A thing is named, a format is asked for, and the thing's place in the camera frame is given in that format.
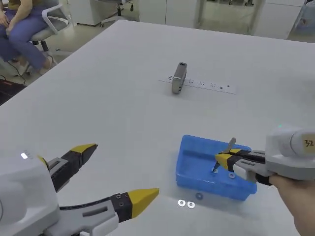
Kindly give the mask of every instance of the blue plastic tray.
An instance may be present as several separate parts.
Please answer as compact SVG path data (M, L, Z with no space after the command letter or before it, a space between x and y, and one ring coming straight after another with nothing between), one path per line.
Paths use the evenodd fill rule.
M229 171L223 167L212 173L216 163L215 154L225 150L228 143L184 135L176 165L178 186L205 191L244 201L255 194L257 185L238 176L229 177ZM233 148L251 150L249 147L234 145Z

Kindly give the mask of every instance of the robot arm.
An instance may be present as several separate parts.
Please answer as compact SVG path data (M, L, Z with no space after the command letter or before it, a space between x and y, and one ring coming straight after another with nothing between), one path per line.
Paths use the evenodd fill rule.
M0 165L0 235L104 236L138 216L159 189L138 189L96 202L59 207L56 192L89 160L96 144L77 146L47 163L27 150Z
M280 125L266 139L266 151L232 149L215 156L216 165L243 179L270 185L278 174L296 180L315 179L315 131Z

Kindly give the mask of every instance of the led light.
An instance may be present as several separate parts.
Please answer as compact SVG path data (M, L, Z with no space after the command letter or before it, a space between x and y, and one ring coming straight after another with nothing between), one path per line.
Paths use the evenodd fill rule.
M27 156L24 152L21 154L21 157L22 157L23 159L28 159L28 156Z

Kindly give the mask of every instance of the floor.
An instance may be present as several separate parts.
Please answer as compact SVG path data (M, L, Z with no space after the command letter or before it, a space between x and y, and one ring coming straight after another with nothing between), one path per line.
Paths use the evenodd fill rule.
M213 1L206 1L202 13L202 23L200 29L223 31L230 33L248 34L250 23L254 14L255 7L244 7L242 4L228 5ZM130 11L130 5L127 5L123 10L123 15L139 19L139 10L137 0L134 0L134 11ZM106 23L104 28L75 25L63 30L59 35L52 36L47 40L49 48L53 50L62 50L75 52L84 44L89 42L95 36L106 30L112 23ZM290 40L315 42L314 36L295 35L294 32L289 37ZM65 57L56 57L56 61L60 62ZM0 75L4 75L8 80L16 83L23 83L23 79L8 75L0 67ZM31 84L40 77L37 73L32 73L30 76L25 75L26 85Z

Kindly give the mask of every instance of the power strip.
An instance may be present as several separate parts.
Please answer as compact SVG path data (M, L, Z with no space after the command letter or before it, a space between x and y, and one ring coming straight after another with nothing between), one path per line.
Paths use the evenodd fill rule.
M159 81L172 83L173 76L168 77L168 79L159 80ZM208 81L190 79L188 76L186 76L185 78L184 86L236 94L236 89L231 87L230 85L218 85L216 83L211 83Z

